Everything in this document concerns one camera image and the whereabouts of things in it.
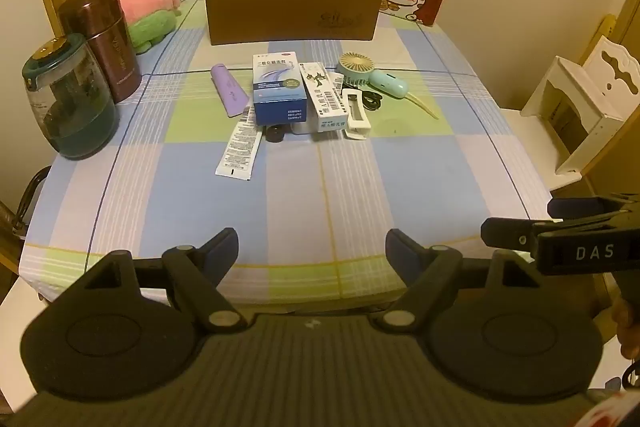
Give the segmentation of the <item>person's right hand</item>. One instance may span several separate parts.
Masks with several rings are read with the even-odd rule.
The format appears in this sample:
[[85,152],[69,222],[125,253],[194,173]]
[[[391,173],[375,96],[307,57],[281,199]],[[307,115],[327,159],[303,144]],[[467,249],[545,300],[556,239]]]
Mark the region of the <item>person's right hand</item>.
[[620,342],[620,353],[627,360],[637,360],[640,352],[639,320],[634,317],[630,303],[618,296],[612,308],[612,319],[616,324],[616,335]]

